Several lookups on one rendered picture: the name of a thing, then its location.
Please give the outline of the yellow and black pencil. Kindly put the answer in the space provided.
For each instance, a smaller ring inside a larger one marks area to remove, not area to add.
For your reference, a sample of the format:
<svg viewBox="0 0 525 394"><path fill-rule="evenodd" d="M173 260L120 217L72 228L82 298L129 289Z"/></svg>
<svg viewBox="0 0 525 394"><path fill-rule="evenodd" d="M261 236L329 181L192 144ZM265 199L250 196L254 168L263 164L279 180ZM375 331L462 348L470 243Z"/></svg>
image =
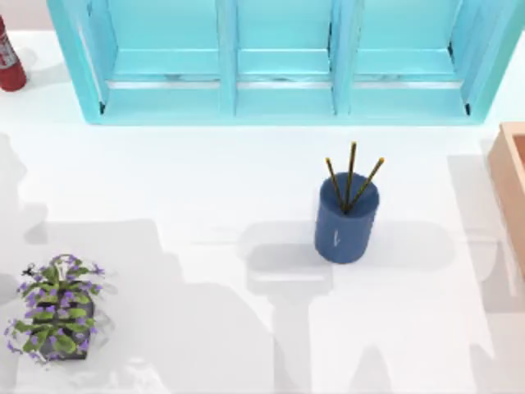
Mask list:
<svg viewBox="0 0 525 394"><path fill-rule="evenodd" d="M328 171L330 173L331 183L332 183L332 185L334 187L334 191L336 193L336 199L337 199L337 203L339 205L340 211L344 212L344 210L345 210L345 203L343 202L343 200L341 198L340 187L339 187L339 184L338 184L338 181L337 181L337 178L336 178L336 173L334 172L334 169L333 169L333 166L332 166L332 163L331 163L331 159L326 157L325 158L325 163L326 163L327 169L328 169Z"/></svg>
<svg viewBox="0 0 525 394"><path fill-rule="evenodd" d="M385 158L380 157L376 164L374 165L371 172L368 174L368 176L364 179L362 185L358 188L357 192L355 193L354 197L347 203L346 205L346 212L349 213L354 209L354 207L360 202L362 199L368 199L371 197L376 197L377 195L377 188L373 184L373 180L375 175L379 172L379 169L384 164Z"/></svg>
<svg viewBox="0 0 525 394"><path fill-rule="evenodd" d="M354 163L355 163L355 157L356 157L356 150L357 150L357 142L352 141L350 145L350 154L349 154L349 166L347 171L347 182L346 182L346 188L345 188L345 213L349 211L350 206L350 191L351 191L351 185L354 175Z"/></svg>

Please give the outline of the blue pen cup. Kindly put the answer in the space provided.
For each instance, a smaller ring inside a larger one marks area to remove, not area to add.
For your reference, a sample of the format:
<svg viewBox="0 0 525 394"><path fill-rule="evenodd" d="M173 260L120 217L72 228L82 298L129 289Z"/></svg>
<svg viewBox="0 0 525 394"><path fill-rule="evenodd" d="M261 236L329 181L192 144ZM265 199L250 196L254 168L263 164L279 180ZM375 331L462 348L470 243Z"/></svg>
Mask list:
<svg viewBox="0 0 525 394"><path fill-rule="evenodd" d="M314 231L316 251L332 263L353 263L360 259L368 242L380 203L375 184L370 184L353 208L343 213L336 190L327 178L319 190Z"/></svg>

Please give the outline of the light blue rack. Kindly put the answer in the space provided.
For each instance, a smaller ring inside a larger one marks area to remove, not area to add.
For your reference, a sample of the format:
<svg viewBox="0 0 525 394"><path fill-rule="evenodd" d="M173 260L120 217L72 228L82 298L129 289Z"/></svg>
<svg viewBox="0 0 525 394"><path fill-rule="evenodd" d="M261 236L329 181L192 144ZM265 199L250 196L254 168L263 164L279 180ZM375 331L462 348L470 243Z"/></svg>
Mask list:
<svg viewBox="0 0 525 394"><path fill-rule="evenodd" d="M525 0L47 0L84 119L112 126L486 119Z"/></svg>

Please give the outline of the purple flowering potted plant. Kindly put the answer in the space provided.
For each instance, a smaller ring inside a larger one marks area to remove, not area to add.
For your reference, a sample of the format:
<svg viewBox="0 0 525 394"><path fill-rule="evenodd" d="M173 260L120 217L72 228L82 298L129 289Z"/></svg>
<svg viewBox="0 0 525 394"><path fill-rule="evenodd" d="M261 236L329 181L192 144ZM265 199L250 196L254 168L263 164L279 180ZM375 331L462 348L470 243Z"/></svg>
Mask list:
<svg viewBox="0 0 525 394"><path fill-rule="evenodd" d="M3 336L13 355L27 355L36 364L86 360L98 333L95 296L106 270L73 254L59 254L48 263L30 263L28 279L16 289L25 305L22 318L9 321Z"/></svg>

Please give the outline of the salmon-coloured box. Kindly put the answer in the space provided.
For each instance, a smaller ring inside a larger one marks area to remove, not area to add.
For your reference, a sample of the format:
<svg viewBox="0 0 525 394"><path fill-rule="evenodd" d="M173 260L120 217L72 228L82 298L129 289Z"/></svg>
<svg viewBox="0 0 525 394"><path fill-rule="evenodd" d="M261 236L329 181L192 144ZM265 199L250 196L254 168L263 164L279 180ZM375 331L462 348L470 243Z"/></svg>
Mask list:
<svg viewBox="0 0 525 394"><path fill-rule="evenodd" d="M509 239L525 277L525 121L500 124L488 163Z"/></svg>

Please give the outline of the red bottle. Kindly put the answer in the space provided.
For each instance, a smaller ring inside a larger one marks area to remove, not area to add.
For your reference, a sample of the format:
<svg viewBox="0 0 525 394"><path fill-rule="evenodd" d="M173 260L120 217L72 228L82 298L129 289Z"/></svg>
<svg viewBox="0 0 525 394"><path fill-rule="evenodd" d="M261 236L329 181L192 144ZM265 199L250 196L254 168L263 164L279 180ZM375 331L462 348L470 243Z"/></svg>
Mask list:
<svg viewBox="0 0 525 394"><path fill-rule="evenodd" d="M0 89L15 92L27 82L25 70L11 45L4 20L0 15Z"/></svg>

